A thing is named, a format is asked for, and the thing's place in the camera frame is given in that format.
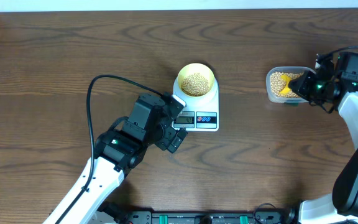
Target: white scale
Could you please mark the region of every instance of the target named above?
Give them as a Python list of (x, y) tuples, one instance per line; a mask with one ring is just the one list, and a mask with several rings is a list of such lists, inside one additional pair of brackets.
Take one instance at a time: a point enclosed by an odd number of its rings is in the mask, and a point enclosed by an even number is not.
[[(189, 96), (182, 91), (180, 86), (182, 81), (194, 73), (200, 73), (208, 79), (212, 87), (207, 94)], [(183, 67), (173, 84), (173, 94), (186, 103), (182, 113), (173, 121), (173, 128), (185, 128), (187, 131), (217, 131), (219, 129), (219, 86), (210, 68), (200, 63)]]

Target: yellow scoop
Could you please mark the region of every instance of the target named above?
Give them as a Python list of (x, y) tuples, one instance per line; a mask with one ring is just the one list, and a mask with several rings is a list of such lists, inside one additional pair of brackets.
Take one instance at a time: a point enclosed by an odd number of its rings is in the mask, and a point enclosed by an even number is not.
[(285, 87), (284, 89), (279, 93), (283, 95), (287, 95), (290, 92), (290, 88), (288, 87), (289, 82), (291, 81), (291, 78), (288, 77), (288, 75), (282, 75), (281, 78), (285, 81)]

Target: white wall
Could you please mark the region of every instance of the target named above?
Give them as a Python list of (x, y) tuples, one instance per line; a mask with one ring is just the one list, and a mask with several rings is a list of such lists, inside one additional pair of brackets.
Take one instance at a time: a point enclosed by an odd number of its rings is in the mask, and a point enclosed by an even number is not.
[(0, 12), (358, 7), (358, 0), (0, 0)]

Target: green connector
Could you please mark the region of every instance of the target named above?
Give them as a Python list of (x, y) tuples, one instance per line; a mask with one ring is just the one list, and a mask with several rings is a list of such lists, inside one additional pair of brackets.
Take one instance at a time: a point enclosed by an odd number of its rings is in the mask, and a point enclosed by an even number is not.
[(248, 224), (248, 217), (247, 216), (241, 216), (240, 217), (240, 224)]
[(168, 215), (160, 215), (160, 224), (168, 224)]

